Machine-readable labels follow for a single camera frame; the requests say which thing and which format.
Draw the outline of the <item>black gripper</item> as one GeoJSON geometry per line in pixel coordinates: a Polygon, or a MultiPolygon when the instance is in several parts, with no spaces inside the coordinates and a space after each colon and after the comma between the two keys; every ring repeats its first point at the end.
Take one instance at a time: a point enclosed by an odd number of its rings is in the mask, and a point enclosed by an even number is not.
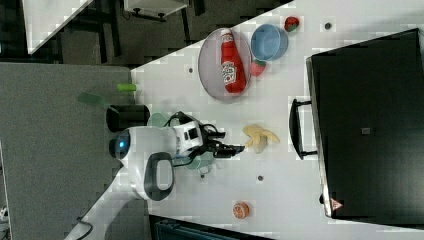
{"type": "Polygon", "coordinates": [[[215,158],[224,158],[226,154],[239,154],[244,151],[245,147],[241,145],[224,145],[220,142],[224,138],[225,132],[203,131],[203,145],[195,147],[188,155],[190,159],[201,156],[206,152],[211,152],[215,158]]]}

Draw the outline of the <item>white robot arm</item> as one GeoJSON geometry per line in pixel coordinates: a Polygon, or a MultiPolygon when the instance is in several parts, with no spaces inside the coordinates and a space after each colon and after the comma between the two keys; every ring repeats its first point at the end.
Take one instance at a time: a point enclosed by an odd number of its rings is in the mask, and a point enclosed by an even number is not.
{"type": "Polygon", "coordinates": [[[128,202],[167,198],[174,187],[176,158],[193,159],[205,152],[216,158],[231,158],[244,150],[242,146],[221,143],[224,136],[195,122],[161,128],[130,127],[121,132],[113,143],[122,167],[64,240],[104,240],[109,225],[128,202]]]}

